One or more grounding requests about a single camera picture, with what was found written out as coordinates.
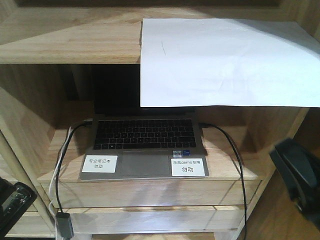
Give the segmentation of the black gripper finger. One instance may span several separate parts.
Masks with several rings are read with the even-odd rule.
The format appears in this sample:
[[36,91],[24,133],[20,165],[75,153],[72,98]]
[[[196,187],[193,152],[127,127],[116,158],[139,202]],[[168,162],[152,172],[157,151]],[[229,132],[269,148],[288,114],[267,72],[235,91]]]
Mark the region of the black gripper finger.
[[320,159],[291,138],[269,153],[290,199],[316,227],[320,225]]

